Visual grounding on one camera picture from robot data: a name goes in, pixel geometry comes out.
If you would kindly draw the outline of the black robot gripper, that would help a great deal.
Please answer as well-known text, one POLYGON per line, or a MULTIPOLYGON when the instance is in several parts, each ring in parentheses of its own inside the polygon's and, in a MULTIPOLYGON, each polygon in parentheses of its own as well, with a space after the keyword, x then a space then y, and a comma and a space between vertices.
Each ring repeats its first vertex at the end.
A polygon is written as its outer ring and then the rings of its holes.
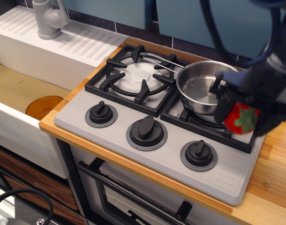
POLYGON ((236 102, 262 109, 254 136, 263 136, 286 120, 286 58, 270 56, 247 70, 218 71, 210 92, 217 95, 214 115, 222 123, 236 102))

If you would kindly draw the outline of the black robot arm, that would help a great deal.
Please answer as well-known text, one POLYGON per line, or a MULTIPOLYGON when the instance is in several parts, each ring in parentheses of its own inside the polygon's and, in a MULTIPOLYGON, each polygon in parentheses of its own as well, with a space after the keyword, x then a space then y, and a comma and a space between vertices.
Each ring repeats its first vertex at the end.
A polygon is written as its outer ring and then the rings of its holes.
POLYGON ((286 0, 254 0, 253 4, 271 12, 270 40, 256 59, 236 63, 243 71, 217 72, 210 92, 218 98, 217 123, 241 103, 260 111, 252 129, 255 136, 263 136, 286 121, 286 0))

